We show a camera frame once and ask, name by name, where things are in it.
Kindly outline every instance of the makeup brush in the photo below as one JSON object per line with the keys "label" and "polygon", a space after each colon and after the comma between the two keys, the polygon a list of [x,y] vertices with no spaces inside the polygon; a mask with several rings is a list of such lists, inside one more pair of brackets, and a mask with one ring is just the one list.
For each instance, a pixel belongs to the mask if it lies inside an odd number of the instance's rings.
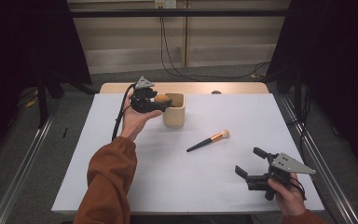
{"label": "makeup brush", "polygon": [[212,142],[215,142],[215,141],[219,140],[220,138],[228,138],[228,137],[229,137],[229,132],[227,130],[223,130],[221,133],[217,133],[214,136],[203,140],[202,142],[196,144],[195,146],[189,148],[186,151],[189,152],[189,151],[195,150],[199,147],[203,147],[203,146],[208,145]]}

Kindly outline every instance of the metal frame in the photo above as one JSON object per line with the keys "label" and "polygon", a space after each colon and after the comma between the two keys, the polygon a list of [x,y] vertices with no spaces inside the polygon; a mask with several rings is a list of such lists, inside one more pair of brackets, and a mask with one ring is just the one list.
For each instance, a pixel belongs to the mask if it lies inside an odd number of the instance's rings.
{"label": "metal frame", "polygon": [[25,155],[25,158],[22,161],[19,170],[17,171],[8,189],[6,190],[4,197],[1,200],[0,224],[6,223],[7,218],[11,212],[11,209],[13,208],[17,198],[20,195],[22,186],[24,185],[25,180],[27,179],[27,176],[30,173],[34,160],[37,156],[37,152],[39,151],[39,148],[42,147],[43,141],[45,140],[46,135],[48,134],[48,129],[50,128],[53,118],[58,112],[58,108],[60,104],[61,104],[61,99],[57,100],[45,124],[41,129],[39,129],[36,132],[33,143],[28,148],[27,154]]}
{"label": "metal frame", "polygon": [[74,18],[106,17],[283,17],[301,15],[288,9],[121,9],[87,10],[72,9]]}
{"label": "metal frame", "polygon": [[[296,113],[294,111],[294,105],[292,101],[288,97],[283,97],[282,101],[291,119],[295,119]],[[301,135],[301,133],[304,133],[303,135],[304,145],[306,146],[306,149],[308,150],[310,156],[312,157],[312,160],[315,162],[318,172],[320,173],[322,179],[324,180],[324,183],[327,186],[330,194],[332,195],[339,212],[341,213],[342,217],[345,219],[345,222],[348,224],[358,223],[358,217],[354,212],[351,202],[348,200],[344,191],[339,186],[338,182],[336,181],[330,169],[328,168],[327,163],[324,161],[324,158],[321,152],[319,151],[319,148],[316,146],[315,142],[310,136],[310,133],[307,131],[307,129],[303,130],[304,126],[300,123],[296,124],[296,129],[299,135]]]}

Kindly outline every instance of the white wall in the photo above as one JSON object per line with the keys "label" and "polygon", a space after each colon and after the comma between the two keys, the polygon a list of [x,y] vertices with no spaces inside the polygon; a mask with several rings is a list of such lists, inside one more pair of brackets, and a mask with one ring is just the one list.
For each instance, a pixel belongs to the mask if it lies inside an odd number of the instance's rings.
{"label": "white wall", "polygon": [[[287,8],[289,3],[290,0],[177,0],[178,8]],[[68,4],[71,9],[155,7],[154,1],[147,0],[68,0]],[[74,21],[91,73],[162,68],[160,18]],[[168,47],[177,67],[269,61],[282,23],[279,17],[164,18]]]}

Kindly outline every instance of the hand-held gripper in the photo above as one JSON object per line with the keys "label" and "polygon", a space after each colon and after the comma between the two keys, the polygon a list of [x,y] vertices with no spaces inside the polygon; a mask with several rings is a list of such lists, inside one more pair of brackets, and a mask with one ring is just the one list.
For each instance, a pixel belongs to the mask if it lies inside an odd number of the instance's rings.
{"label": "hand-held gripper", "polygon": [[284,153],[271,154],[255,147],[254,154],[263,159],[267,158],[269,164],[267,173],[263,175],[248,175],[238,165],[235,166],[235,173],[246,180],[249,190],[264,190],[266,192],[266,199],[271,201],[276,191],[269,186],[267,181],[269,178],[273,178],[286,187],[298,188],[302,193],[303,199],[306,200],[304,188],[298,180],[295,181],[299,186],[291,182],[293,178],[290,176],[290,173],[314,175],[316,174],[315,170],[310,169],[308,166]]}
{"label": "hand-held gripper", "polygon": [[150,87],[154,87],[154,83],[141,77],[133,88],[133,96],[131,97],[131,107],[139,113],[147,113],[153,110],[165,109],[172,105],[172,100],[165,102],[152,102],[150,99],[157,95]]}

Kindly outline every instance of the wall outlet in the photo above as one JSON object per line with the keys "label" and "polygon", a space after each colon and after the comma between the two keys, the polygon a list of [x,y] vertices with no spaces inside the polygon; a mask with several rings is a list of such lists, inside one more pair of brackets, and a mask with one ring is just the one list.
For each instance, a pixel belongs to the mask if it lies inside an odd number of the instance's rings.
{"label": "wall outlet", "polygon": [[165,0],[165,8],[176,8],[176,0]]}
{"label": "wall outlet", "polygon": [[155,8],[165,8],[165,0],[155,0]]}

